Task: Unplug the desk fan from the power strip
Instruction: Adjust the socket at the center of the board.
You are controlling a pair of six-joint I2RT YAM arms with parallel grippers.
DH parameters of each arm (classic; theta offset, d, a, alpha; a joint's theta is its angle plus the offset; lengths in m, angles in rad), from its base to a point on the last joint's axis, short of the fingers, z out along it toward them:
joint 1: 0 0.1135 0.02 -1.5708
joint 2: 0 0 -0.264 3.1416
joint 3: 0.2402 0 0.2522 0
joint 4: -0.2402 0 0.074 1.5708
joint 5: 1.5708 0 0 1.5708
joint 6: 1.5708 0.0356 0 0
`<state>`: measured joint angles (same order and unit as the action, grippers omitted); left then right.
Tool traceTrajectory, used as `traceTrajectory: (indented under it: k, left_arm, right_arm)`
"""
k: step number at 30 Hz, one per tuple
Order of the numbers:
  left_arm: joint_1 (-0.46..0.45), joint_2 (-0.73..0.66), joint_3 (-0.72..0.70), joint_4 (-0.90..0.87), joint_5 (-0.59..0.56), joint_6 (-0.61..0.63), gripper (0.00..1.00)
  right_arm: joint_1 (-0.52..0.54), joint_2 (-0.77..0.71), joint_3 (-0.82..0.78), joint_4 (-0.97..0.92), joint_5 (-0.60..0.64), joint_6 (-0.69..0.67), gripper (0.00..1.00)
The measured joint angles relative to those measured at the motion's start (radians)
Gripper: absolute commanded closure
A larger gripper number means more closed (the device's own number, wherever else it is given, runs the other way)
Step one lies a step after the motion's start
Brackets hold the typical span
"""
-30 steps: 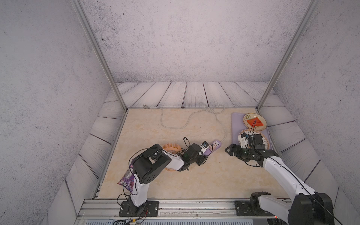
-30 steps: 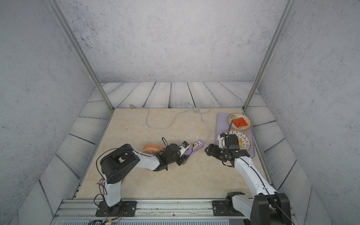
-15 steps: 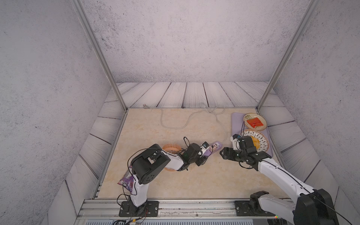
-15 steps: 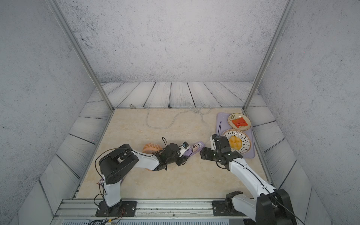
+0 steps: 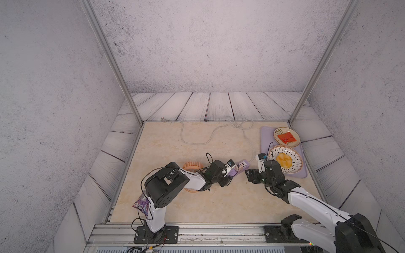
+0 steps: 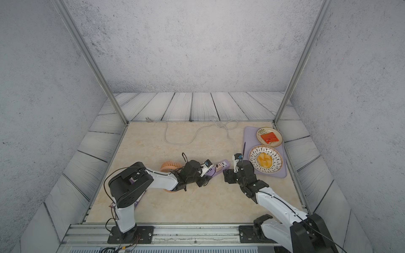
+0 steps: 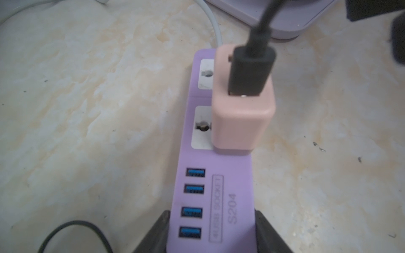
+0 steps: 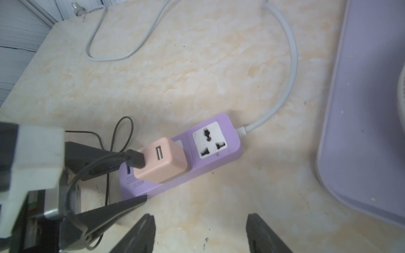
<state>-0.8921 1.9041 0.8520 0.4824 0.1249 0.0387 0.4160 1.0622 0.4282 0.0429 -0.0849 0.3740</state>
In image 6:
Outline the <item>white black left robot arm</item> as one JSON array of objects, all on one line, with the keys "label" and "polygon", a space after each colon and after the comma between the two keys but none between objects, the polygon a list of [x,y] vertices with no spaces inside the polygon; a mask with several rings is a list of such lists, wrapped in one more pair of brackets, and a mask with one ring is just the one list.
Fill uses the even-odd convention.
[{"label": "white black left robot arm", "polygon": [[149,188],[176,192],[186,191],[187,185],[193,183],[202,187],[211,179],[207,173],[213,167],[210,160],[204,163],[191,160],[171,172],[148,169],[142,162],[125,168],[108,182],[119,231],[124,234],[136,227],[135,202]]}]

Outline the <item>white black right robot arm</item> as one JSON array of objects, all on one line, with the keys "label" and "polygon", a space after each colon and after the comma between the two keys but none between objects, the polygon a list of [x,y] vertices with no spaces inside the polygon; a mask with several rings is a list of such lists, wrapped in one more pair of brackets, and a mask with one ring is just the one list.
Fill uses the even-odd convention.
[{"label": "white black right robot arm", "polygon": [[237,183],[246,197],[270,212],[254,220],[258,240],[275,241],[291,253],[338,252],[321,216],[309,215],[283,200],[267,183],[257,179],[252,163],[243,160],[242,154],[233,155],[232,162],[234,169],[223,171],[225,182]]}]

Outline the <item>purple power strip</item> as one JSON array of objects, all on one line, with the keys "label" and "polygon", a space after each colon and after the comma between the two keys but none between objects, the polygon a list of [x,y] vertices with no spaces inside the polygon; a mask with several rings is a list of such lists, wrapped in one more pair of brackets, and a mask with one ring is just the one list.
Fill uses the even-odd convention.
[{"label": "purple power strip", "polygon": [[212,177],[215,177],[219,174],[221,174],[224,170],[227,170],[231,167],[231,164],[229,163],[228,160],[223,160],[217,164],[215,164],[212,169],[213,169],[213,174]]}]

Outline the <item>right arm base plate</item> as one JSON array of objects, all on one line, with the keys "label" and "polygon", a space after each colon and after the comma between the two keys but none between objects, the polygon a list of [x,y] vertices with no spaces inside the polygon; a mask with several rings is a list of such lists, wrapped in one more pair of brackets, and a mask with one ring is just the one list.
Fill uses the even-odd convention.
[{"label": "right arm base plate", "polygon": [[274,240],[266,238],[256,226],[241,225],[238,227],[239,242],[242,244],[270,244]]}]

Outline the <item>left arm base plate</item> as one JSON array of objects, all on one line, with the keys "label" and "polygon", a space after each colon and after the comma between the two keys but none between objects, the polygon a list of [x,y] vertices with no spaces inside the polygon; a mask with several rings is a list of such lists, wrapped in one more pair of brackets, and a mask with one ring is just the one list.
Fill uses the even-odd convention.
[{"label": "left arm base plate", "polygon": [[118,226],[111,229],[108,244],[151,244],[154,226],[135,226],[126,233],[122,233]]}]

